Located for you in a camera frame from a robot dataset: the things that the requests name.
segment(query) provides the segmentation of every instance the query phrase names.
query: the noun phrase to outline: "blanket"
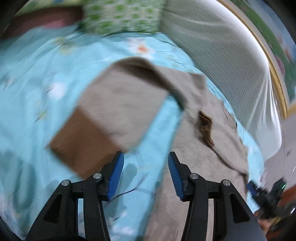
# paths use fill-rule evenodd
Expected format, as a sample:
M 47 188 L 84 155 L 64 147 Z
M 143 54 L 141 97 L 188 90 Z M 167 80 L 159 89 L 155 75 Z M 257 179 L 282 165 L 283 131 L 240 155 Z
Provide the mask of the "blanket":
M 127 151 L 139 142 L 168 93 L 184 110 L 172 150 L 192 171 L 207 180 L 220 182 L 224 178 L 230 179 L 246 198 L 246 148 L 238 136 L 234 117 L 224 108 L 223 102 L 206 89 L 205 77 L 153 65 L 143 58 L 117 61 L 98 76 L 50 146 L 71 168 L 78 172 L 87 169 L 80 173 L 82 176 L 98 172 L 110 161 L 111 158 L 106 156 L 114 153 L 114 147 Z M 200 140 L 197 127 L 200 110 L 213 120 L 212 149 Z M 83 135 L 83 132 L 91 133 L 91 130 L 103 135 Z M 108 148 L 100 145 L 105 139 L 115 145 Z M 172 235 L 174 239 L 180 238 L 187 208 L 176 198 L 171 178 L 165 171 L 146 238 L 155 240 L 162 237 L 163 240 Z M 212 223 L 213 217 L 210 216 L 209 225 Z

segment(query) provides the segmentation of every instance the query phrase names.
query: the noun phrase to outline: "striped white fabric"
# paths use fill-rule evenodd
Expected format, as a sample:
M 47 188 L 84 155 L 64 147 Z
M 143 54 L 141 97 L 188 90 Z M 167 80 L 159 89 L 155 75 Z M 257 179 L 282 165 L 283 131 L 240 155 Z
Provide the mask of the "striped white fabric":
M 264 159 L 281 146 L 268 60 L 251 32 L 216 0 L 167 0 L 161 30 L 222 91 Z

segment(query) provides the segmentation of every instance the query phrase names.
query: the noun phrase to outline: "floor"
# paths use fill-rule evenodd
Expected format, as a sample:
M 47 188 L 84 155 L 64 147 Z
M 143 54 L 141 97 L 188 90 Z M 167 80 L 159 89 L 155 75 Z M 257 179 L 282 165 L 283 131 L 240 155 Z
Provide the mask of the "floor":
M 265 162 L 267 189 L 273 183 L 284 177 L 287 181 L 286 188 L 296 184 L 296 114 L 282 122 L 283 143 L 275 156 Z

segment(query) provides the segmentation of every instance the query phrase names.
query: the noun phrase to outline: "green and white pillow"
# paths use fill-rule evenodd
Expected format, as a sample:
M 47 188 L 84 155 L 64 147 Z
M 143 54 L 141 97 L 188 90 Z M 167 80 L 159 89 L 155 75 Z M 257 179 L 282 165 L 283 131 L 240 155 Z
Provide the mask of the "green and white pillow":
M 85 0 L 83 28 L 109 35 L 158 31 L 165 0 Z

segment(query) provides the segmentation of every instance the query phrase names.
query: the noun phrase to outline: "black device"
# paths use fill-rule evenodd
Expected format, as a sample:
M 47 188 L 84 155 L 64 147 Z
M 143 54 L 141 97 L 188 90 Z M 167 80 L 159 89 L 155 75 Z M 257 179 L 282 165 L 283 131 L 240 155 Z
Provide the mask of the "black device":
M 76 183 L 64 180 L 51 195 L 31 227 L 25 241 L 110 241 L 102 201 L 110 201 L 123 168 L 124 157 L 117 152 L 100 173 Z M 168 166 L 176 194 L 189 201 L 182 241 L 205 241 L 208 199 L 214 199 L 213 241 L 266 241 L 260 225 L 229 180 L 206 181 L 181 164 L 174 152 Z M 78 198 L 83 198 L 86 238 L 78 235 Z M 1 240 L 20 241 L 0 219 Z
M 270 219 L 279 216 L 277 205 L 281 200 L 285 186 L 286 181 L 283 178 L 273 184 L 270 192 L 264 188 L 258 187 L 253 181 L 247 184 L 252 198 L 260 207 L 258 218 Z

